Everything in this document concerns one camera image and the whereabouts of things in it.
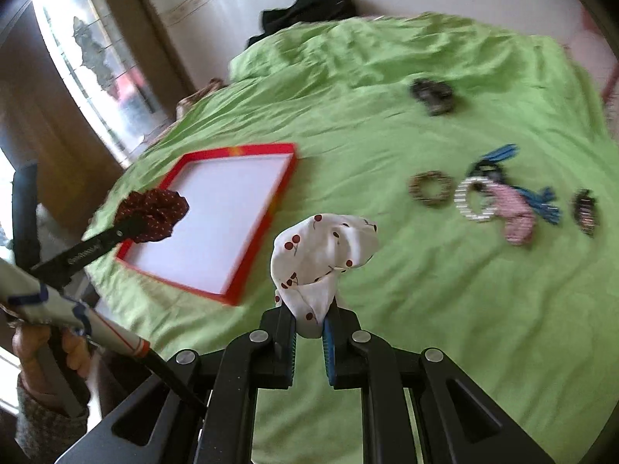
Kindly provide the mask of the person's left hand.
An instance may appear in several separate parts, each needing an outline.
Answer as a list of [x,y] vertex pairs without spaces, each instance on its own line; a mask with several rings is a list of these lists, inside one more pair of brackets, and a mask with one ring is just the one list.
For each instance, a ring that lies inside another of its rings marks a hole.
[[[14,333],[13,348],[21,365],[21,382],[32,397],[43,402],[56,396],[51,375],[58,365],[50,345],[51,328],[39,325],[19,325]],[[60,359],[66,368],[86,380],[91,369],[91,354],[86,340],[68,329],[60,333]]]

